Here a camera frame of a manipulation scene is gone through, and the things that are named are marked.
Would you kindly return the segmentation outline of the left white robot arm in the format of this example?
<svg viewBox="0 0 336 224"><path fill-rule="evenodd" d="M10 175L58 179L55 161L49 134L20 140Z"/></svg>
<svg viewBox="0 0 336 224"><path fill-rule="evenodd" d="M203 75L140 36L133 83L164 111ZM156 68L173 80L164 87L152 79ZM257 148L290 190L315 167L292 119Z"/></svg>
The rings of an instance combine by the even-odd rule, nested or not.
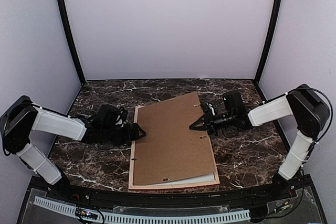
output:
<svg viewBox="0 0 336 224"><path fill-rule="evenodd" d="M69 116L35 104L30 97L20 96L1 116L1 139L5 155L17 156L35 174L53 186L63 201L74 197L69 180L32 138L41 134L63 136L84 144L109 143L114 146L140 140L145 130L127 120L123 107L102 105L91 116Z"/></svg>

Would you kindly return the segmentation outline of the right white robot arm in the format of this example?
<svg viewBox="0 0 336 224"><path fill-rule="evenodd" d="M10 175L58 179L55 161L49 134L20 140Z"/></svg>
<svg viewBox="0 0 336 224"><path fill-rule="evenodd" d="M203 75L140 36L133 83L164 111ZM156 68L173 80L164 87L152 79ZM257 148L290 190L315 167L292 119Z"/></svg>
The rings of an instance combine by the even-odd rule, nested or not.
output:
<svg viewBox="0 0 336 224"><path fill-rule="evenodd" d="M222 98L225 112L217 112L210 102L202 103L200 106L203 115L189 125L190 130L216 135L219 130L231 126L238 130L249 130L286 118L291 118L295 123L295 138L276 172L276 176L282 179L268 187L269 197L273 200L280 199L288 191L286 181L291 180L303 167L315 146L329 131L334 117L331 100L325 93L307 84L301 84L250 110L245 107L242 95L238 91L224 93Z"/></svg>

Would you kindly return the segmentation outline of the sunset seascape photo print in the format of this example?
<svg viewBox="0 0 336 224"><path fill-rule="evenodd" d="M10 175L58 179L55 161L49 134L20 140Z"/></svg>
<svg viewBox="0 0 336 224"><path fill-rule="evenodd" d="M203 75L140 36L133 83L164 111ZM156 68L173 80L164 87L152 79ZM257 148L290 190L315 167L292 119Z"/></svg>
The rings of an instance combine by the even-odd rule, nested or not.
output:
<svg viewBox="0 0 336 224"><path fill-rule="evenodd" d="M181 179L181 180L176 180L176 181L169 181L169 182L164 182L164 183L159 183L159 184L154 184L154 185L155 186L156 185L179 185L179 184L193 184L193 183L204 183L204 182L213 182L213 181L215 181L215 174L210 173L210 174L205 174L202 176Z"/></svg>

